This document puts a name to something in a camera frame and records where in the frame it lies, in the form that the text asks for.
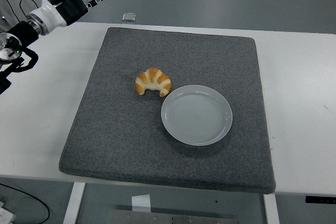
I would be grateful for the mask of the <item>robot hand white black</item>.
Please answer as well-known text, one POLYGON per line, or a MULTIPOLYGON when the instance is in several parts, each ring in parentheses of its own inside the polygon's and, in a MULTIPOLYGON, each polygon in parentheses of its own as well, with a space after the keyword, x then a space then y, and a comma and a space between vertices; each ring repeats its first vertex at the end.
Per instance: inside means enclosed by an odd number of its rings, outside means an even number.
POLYGON ((39 26, 39 34, 49 34, 57 27, 69 26, 104 0, 42 0, 41 7, 31 11, 27 19, 39 26))

